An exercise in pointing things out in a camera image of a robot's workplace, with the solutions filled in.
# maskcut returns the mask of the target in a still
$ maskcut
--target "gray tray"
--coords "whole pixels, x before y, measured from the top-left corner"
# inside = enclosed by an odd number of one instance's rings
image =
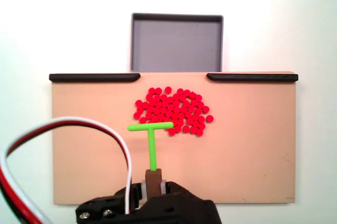
[[[220,15],[133,13],[131,70],[221,71],[222,33]]]

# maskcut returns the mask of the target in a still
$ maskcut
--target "pile of red discs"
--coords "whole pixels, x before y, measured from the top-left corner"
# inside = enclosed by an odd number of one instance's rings
[[[171,87],[150,88],[146,101],[135,102],[137,111],[133,118],[141,124],[156,122],[173,122],[174,128],[167,129],[169,135],[176,133],[191,133],[203,135],[205,122],[211,123],[214,118],[209,113],[210,108],[202,101],[202,96],[190,90],[178,89],[172,96]]]

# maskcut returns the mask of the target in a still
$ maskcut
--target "white background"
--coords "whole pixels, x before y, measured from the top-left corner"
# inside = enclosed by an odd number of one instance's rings
[[[337,223],[337,0],[0,0],[0,148],[51,118],[50,73],[130,70],[133,12],[221,14],[224,71],[299,74],[296,203],[218,206],[223,223]],[[50,133],[9,162],[55,223],[75,223],[52,203]],[[17,223],[3,198],[0,213]]]

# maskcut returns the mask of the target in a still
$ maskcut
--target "wooden board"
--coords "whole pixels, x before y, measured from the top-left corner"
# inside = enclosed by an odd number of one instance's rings
[[[214,122],[200,138],[155,132],[163,179],[216,203],[294,202],[295,82],[213,82],[206,73],[142,73],[131,83],[53,82],[53,117],[83,116],[112,127],[130,149],[133,182],[140,182],[149,168],[146,132],[127,126],[137,123],[134,102],[150,87],[166,86],[202,94]],[[54,130],[53,167],[55,204],[80,204],[125,186],[119,146],[93,129]]]

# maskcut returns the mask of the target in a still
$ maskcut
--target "green t-shaped tool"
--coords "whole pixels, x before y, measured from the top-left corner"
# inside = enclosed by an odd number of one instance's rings
[[[148,153],[150,154],[150,170],[157,170],[157,158],[156,158],[156,144],[154,141],[154,130],[172,128],[172,122],[163,123],[150,123],[150,124],[135,124],[129,125],[127,129],[129,131],[144,131],[147,130],[148,137]]]

